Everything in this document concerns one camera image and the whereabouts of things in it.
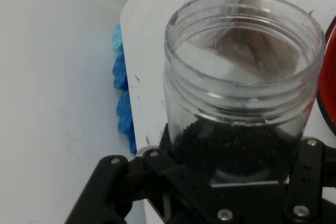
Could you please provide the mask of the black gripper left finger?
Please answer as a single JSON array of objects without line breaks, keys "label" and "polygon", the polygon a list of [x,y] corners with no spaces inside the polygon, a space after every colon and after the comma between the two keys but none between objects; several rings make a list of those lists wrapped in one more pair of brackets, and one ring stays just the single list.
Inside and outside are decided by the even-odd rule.
[{"label": "black gripper left finger", "polygon": [[102,158],[70,212],[66,223],[125,223],[133,202],[147,199],[164,223],[217,223],[210,187],[168,155],[165,127],[158,147],[128,161]]}]

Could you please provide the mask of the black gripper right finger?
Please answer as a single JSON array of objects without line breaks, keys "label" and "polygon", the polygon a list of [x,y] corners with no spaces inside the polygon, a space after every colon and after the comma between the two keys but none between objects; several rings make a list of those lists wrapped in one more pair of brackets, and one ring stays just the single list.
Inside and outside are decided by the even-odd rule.
[{"label": "black gripper right finger", "polygon": [[285,223],[335,223],[335,203],[322,189],[335,187],[335,148],[304,138],[289,176]]}]

